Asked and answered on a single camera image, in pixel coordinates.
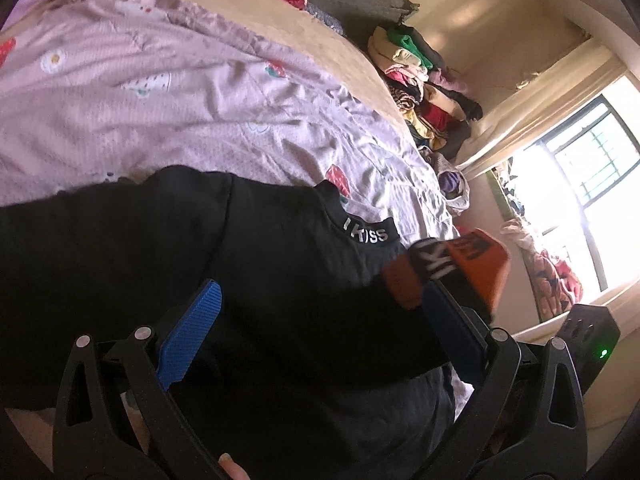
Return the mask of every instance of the window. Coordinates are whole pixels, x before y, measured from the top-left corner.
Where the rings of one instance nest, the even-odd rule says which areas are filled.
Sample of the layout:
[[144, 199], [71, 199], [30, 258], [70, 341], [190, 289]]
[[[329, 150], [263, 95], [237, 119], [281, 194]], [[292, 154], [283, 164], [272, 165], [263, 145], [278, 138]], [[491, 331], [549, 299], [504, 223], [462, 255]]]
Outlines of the window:
[[[580, 277], [583, 301], [638, 265], [625, 250], [640, 246], [633, 220], [640, 216], [639, 166], [640, 143], [602, 95], [514, 157], [525, 216]], [[624, 233], [634, 238], [626, 247]]]

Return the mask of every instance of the hand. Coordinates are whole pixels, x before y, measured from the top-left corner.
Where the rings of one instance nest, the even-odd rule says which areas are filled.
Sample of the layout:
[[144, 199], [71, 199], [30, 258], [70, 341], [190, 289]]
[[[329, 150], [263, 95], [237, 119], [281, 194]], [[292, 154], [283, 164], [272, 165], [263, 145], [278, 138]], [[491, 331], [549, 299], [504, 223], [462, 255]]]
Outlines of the hand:
[[250, 480], [246, 471], [234, 462], [234, 459], [231, 458], [229, 453], [223, 453], [218, 459], [218, 463], [232, 480]]

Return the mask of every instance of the bed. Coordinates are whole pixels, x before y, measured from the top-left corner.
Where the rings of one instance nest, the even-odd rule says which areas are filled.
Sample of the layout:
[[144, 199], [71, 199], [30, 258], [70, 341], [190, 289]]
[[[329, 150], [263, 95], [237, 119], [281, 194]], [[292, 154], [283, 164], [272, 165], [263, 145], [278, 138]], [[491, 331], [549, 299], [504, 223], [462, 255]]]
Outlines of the bed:
[[367, 57], [281, 0], [55, 0], [0, 45], [0, 205], [181, 164], [331, 180], [405, 245], [457, 234]]

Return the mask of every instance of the window frame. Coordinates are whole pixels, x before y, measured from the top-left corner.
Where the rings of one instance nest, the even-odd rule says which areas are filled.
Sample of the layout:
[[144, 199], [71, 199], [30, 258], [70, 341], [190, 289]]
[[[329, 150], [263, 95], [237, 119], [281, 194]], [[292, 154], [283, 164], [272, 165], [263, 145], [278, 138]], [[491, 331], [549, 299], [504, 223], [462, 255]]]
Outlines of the window frame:
[[[593, 123], [591, 123], [586, 128], [582, 129], [579, 133], [574, 135], [570, 140], [568, 140], [562, 146], [559, 146], [555, 150], [552, 151], [546, 145], [549, 141], [556, 138], [558, 135], [563, 133], [566, 129], [573, 126], [575, 123], [577, 123], [577, 121], [580, 121], [582, 118], [584, 118], [587, 114], [589, 114], [592, 110], [594, 110], [597, 106], [601, 104], [604, 104], [607, 107], [607, 113], [603, 114], [597, 120], [593, 121]], [[611, 106], [609, 101], [607, 101], [607, 99], [603, 95], [598, 95], [595, 99], [591, 100], [588, 104], [583, 106], [575, 114], [565, 119], [562, 123], [558, 124], [558, 126], [555, 126], [551, 131], [549, 131], [549, 133], [545, 134], [543, 137], [541, 137], [539, 140], [537, 140], [534, 143], [538, 145], [540, 148], [542, 148], [543, 150], [545, 150], [546, 154], [551, 158], [551, 160], [553, 160], [554, 164], [556, 165], [556, 168], [558, 168], [558, 170], [560, 171], [562, 178], [564, 179], [565, 183], [567, 184], [567, 186], [571, 190], [572, 195], [575, 198], [575, 203], [578, 206], [578, 214], [580, 215], [580, 227], [582, 228], [582, 232], [584, 234], [584, 240], [586, 241], [587, 248], [591, 255], [591, 259], [593, 261], [593, 268], [595, 270], [596, 277], [598, 279], [598, 286], [600, 287], [601, 292], [606, 290], [609, 287], [609, 285], [607, 283], [607, 276], [604, 270], [604, 265], [602, 263], [602, 258], [600, 257], [600, 251], [598, 250], [595, 238], [593, 237], [593, 234], [591, 233], [591, 229], [589, 227], [589, 220], [586, 215], [586, 209], [591, 204], [601, 199], [604, 195], [606, 195], [609, 191], [611, 191], [614, 187], [616, 187], [620, 182], [622, 182], [626, 177], [628, 177], [633, 170], [635, 170], [638, 166], [640, 166], [640, 158], [629, 170], [625, 171], [625, 173], [623, 173], [619, 179], [617, 179], [613, 184], [607, 187], [607, 189], [601, 191], [595, 197], [590, 198], [589, 201], [583, 205], [580, 200], [580, 197], [575, 192], [574, 187], [569, 181], [569, 177], [564, 172], [564, 170], [562, 169], [562, 165], [556, 158], [556, 154], [558, 154], [559, 152], [567, 148], [569, 145], [571, 145], [571, 143], [575, 142], [580, 137], [585, 135], [588, 131], [590, 131], [593, 127], [597, 126], [597, 124], [599, 124], [609, 115], [613, 115], [613, 117], [618, 122], [620, 127], [622, 127], [623, 131], [626, 133], [627, 137], [631, 140], [631, 143], [635, 147], [636, 152], [640, 156], [640, 142], [638, 141], [638, 139], [636, 139], [636, 136], [633, 134], [631, 129], [629, 129], [629, 127], [626, 125], [625, 121], [620, 116], [620, 114], [616, 111], [616, 109], [613, 106]], [[555, 226], [550, 229], [547, 229], [546, 231], [543, 232], [543, 235], [549, 234], [550, 232], [554, 231], [558, 227], [559, 226]]]

